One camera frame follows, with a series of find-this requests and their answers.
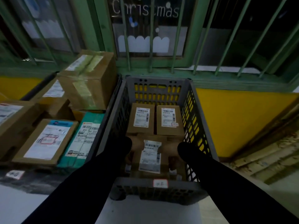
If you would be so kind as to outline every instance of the window glass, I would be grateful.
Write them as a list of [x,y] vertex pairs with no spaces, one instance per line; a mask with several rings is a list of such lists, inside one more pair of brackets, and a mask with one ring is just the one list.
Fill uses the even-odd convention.
[[[172,56],[182,0],[155,0],[153,56]],[[186,0],[178,41],[182,56],[196,0]],[[150,52],[151,0],[124,0],[129,52],[132,57],[148,57]],[[126,56],[120,0],[108,0],[117,54]]]
[[[34,17],[42,35],[45,37],[47,44],[56,50],[70,51],[68,43],[63,37],[62,30],[57,18],[53,12],[49,0],[24,0],[32,16]],[[15,13],[19,17],[20,23],[38,48],[45,49],[39,34],[34,28],[29,15],[22,5],[21,0],[9,0]],[[59,17],[71,41],[73,50],[80,52],[84,48],[83,40],[79,31],[78,24],[71,10],[69,0],[54,0]]]

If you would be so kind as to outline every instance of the gray plastic crate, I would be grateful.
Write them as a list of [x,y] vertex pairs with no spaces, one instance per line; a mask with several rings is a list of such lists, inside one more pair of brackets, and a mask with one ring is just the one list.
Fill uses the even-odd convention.
[[[132,103],[179,105],[181,108],[185,141],[196,144],[208,156],[218,160],[215,147],[204,118],[196,89],[189,79],[127,76],[119,89],[111,116],[107,123],[97,155],[120,136],[128,127]],[[204,199],[202,189],[193,170],[186,165],[187,182],[168,181],[168,188],[154,188],[152,179],[118,177],[110,198],[122,200],[126,195],[139,195],[140,199],[168,201],[189,205]]]

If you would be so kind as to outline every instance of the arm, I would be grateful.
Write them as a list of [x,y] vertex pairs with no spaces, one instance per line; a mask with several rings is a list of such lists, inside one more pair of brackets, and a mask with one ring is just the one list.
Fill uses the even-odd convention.
[[132,141],[125,137],[74,171],[23,222],[94,224]]
[[256,185],[182,142],[178,154],[194,170],[201,186],[230,223],[299,223],[299,219]]

